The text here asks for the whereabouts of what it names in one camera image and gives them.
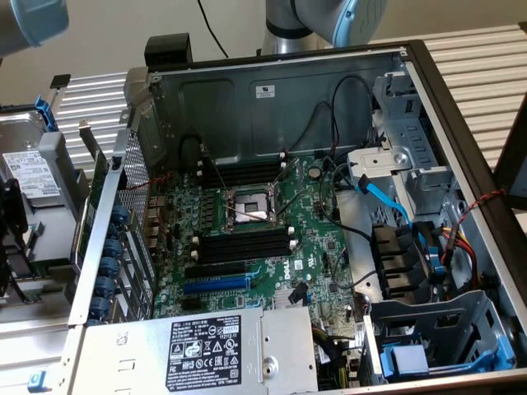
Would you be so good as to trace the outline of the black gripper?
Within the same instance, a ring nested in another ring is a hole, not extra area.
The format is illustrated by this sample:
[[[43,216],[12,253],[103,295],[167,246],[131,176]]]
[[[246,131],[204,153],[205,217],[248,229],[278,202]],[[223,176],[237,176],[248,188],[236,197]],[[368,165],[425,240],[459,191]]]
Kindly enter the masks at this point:
[[[10,246],[13,245],[16,253],[26,259],[23,234],[27,231],[28,224],[20,184],[16,179],[1,180],[1,297],[11,286],[20,299],[26,299],[26,295],[12,275],[8,264],[7,248],[3,242],[7,236],[11,236],[13,241]]]

